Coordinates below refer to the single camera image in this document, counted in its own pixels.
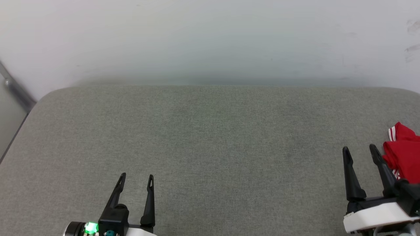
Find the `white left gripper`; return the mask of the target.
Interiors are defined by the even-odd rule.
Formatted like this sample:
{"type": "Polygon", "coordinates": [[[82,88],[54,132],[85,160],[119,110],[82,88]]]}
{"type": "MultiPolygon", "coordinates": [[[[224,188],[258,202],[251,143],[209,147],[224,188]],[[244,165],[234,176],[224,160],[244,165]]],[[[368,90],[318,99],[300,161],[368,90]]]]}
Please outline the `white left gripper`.
{"type": "MultiPolygon", "coordinates": [[[[122,173],[115,185],[105,209],[127,209],[127,206],[119,203],[120,194],[123,191],[126,179],[126,173],[122,173]]],[[[154,177],[149,175],[147,184],[147,198],[143,216],[140,220],[140,225],[129,225],[126,236],[157,236],[148,232],[141,227],[154,227],[156,225],[156,210],[155,210],[155,194],[154,194],[154,177]]]]}

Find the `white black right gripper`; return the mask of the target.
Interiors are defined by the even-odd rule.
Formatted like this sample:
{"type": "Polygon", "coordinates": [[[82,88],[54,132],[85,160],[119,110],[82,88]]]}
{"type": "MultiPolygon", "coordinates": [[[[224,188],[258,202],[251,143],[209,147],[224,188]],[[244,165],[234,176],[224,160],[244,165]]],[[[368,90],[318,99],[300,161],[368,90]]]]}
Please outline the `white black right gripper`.
{"type": "Polygon", "coordinates": [[[369,145],[372,161],[377,166],[383,185],[382,198],[368,198],[353,169],[348,147],[343,147],[347,213],[343,224],[348,234],[414,234],[414,217],[397,204],[396,178],[374,144],[369,145]]]}

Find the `red basketball jersey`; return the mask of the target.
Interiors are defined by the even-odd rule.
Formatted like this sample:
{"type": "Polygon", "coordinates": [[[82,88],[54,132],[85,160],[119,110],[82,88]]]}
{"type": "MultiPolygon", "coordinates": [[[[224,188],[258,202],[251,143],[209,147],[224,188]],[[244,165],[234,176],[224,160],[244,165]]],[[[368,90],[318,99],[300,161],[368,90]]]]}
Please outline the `red basketball jersey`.
{"type": "Polygon", "coordinates": [[[397,179],[420,184],[420,136],[400,122],[388,129],[388,136],[383,158],[391,172],[397,179]]]}

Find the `grey metal bar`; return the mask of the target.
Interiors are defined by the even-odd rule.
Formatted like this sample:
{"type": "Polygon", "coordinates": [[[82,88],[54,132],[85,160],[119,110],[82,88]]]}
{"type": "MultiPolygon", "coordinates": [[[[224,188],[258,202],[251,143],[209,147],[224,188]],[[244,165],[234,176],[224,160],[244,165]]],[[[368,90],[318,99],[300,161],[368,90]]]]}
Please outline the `grey metal bar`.
{"type": "Polygon", "coordinates": [[[0,74],[5,79],[5,86],[22,106],[26,113],[30,113],[33,107],[36,105],[36,100],[21,86],[7,71],[5,66],[0,62],[0,74]]]}

